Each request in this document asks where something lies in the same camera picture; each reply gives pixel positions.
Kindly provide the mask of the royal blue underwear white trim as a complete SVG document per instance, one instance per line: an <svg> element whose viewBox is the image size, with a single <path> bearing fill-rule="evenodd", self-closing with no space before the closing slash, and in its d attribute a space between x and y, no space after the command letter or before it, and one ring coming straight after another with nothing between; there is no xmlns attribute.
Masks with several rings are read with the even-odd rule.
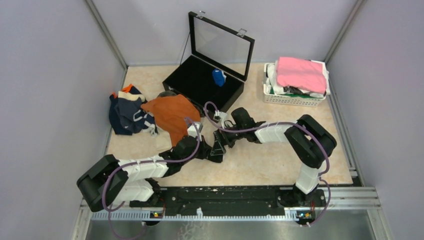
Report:
<svg viewBox="0 0 424 240"><path fill-rule="evenodd" d="M220 69L215 68L215 69L212 71L212 78L213 78L213 80L214 80L214 83L215 83L217 86L222 87L222 86L225 84L225 82L226 82L226 78L227 78L227 76L226 76L226 74L225 74L225 72L224 72L224 71L222 71L222 70L220 70Z"/></svg>

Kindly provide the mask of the orange underwear cream waistband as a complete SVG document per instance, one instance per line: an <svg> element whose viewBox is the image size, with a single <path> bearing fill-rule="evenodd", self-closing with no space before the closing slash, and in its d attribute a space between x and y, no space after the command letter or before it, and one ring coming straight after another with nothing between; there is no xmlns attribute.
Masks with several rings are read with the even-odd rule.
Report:
<svg viewBox="0 0 424 240"><path fill-rule="evenodd" d="M172 146L188 135L186 117L194 122L201 120L198 109L181 94L157 97L141 104L141 108L153 114L156 125L169 133Z"/></svg>

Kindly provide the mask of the black underwear white trim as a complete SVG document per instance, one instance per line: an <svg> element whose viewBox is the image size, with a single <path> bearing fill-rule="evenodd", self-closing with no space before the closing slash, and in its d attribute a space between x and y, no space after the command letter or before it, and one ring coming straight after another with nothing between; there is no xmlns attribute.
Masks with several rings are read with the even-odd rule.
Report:
<svg viewBox="0 0 424 240"><path fill-rule="evenodd" d="M223 162L223 158L224 158L223 154L218 154L218 155L208 154L207 157L206 157L207 160L209 160L213 163L218 163L218 164Z"/></svg>

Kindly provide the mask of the navy underwear orange waistband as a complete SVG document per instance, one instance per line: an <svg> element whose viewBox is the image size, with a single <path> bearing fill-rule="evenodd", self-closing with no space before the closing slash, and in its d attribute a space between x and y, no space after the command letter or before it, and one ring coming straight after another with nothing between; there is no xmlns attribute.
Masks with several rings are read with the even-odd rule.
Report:
<svg viewBox="0 0 424 240"><path fill-rule="evenodd" d="M116 135L131 136L135 134L134 115L139 110L135 100L119 97L113 92L109 96L110 107L108 119Z"/></svg>

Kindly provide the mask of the olive grey underwear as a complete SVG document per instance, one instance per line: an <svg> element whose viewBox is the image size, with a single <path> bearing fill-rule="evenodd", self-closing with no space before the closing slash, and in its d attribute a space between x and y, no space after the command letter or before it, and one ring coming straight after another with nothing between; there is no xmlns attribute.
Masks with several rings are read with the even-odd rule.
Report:
<svg viewBox="0 0 424 240"><path fill-rule="evenodd" d="M172 90L166 90L163 91L161 93L158 94L158 98L163 98L163 97L173 97L173 96L177 96L178 94L173 92Z"/></svg>

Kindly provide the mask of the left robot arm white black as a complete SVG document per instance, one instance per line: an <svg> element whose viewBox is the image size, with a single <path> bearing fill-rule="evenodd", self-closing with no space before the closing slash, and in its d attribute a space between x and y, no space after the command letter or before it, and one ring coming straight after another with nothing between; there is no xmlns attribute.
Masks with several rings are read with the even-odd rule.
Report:
<svg viewBox="0 0 424 240"><path fill-rule="evenodd" d="M203 124L192 122L188 135L176 146L157 155L140 159L118 159L103 156L76 182L92 212L114 211L112 205L144 202L154 207L160 202L160 186L156 179L178 173L192 159L206 159L208 145L201 135Z"/></svg>

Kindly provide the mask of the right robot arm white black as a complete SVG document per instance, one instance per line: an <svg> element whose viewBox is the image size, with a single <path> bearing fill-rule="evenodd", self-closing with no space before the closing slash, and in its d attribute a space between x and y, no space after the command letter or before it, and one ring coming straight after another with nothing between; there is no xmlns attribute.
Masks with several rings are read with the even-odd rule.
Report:
<svg viewBox="0 0 424 240"><path fill-rule="evenodd" d="M245 108L239 107L231 117L228 120L226 113L214 112L217 130L213 133L212 153L224 155L226 148L232 148L241 139L255 144L290 144L302 165L295 184L281 195L280 203L295 207L312 202L321 175L329 171L329 157L337 146L336 139L308 114L296 122L256 122Z"/></svg>

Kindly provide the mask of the dark blue underwear cream waistband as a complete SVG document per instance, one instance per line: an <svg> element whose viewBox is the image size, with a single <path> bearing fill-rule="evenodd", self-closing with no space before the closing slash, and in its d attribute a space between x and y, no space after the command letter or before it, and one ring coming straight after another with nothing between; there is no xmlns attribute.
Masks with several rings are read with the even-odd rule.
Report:
<svg viewBox="0 0 424 240"><path fill-rule="evenodd" d="M121 126L132 134L140 132L157 135L157 126L152 113L144 111L141 106L147 103L143 94L118 92L118 103L115 111L118 113Z"/></svg>

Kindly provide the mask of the black display case glass lid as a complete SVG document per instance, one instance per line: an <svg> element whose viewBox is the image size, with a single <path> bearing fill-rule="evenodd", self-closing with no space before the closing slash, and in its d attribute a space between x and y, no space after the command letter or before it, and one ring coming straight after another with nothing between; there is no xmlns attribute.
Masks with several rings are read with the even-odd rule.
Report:
<svg viewBox="0 0 424 240"><path fill-rule="evenodd" d="M188 13L190 55L162 82L165 90L181 94L202 108L213 102L227 112L244 91L255 40L246 30L231 29L203 13ZM226 82L215 84L214 69L224 71Z"/></svg>

